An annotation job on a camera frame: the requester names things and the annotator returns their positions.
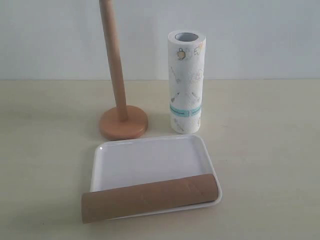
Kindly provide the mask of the white printed paper towel roll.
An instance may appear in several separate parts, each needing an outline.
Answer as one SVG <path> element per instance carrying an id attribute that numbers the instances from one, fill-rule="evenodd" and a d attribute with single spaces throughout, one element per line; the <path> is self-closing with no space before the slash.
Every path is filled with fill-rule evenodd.
<path id="1" fill-rule="evenodd" d="M 168 34 L 170 124 L 180 134 L 194 134 L 201 126 L 206 37 L 176 30 Z"/>

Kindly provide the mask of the brown cardboard tube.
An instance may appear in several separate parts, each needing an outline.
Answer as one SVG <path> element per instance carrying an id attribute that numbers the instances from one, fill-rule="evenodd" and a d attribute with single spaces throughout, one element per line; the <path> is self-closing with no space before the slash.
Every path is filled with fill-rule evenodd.
<path id="1" fill-rule="evenodd" d="M 213 174 L 177 178 L 102 191 L 81 197 L 84 224 L 216 201 Z"/>

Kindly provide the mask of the wooden paper towel holder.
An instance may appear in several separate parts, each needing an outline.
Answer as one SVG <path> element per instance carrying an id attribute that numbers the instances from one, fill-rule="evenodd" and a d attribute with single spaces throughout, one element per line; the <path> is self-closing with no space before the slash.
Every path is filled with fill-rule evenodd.
<path id="1" fill-rule="evenodd" d="M 111 141 L 136 139 L 146 132 L 148 117 L 141 108 L 127 105 L 126 102 L 113 2 L 111 0 L 100 0 L 99 8 L 116 104 L 116 107 L 107 110 L 101 116 L 99 130 L 105 138 Z"/>

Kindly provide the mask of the white plastic tray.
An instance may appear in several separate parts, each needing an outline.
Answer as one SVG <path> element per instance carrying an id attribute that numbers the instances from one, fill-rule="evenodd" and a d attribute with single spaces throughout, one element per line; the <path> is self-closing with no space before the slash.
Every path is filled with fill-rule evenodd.
<path id="1" fill-rule="evenodd" d="M 172 135 L 109 141 L 94 153 L 90 191 L 217 174 L 204 141 Z"/>

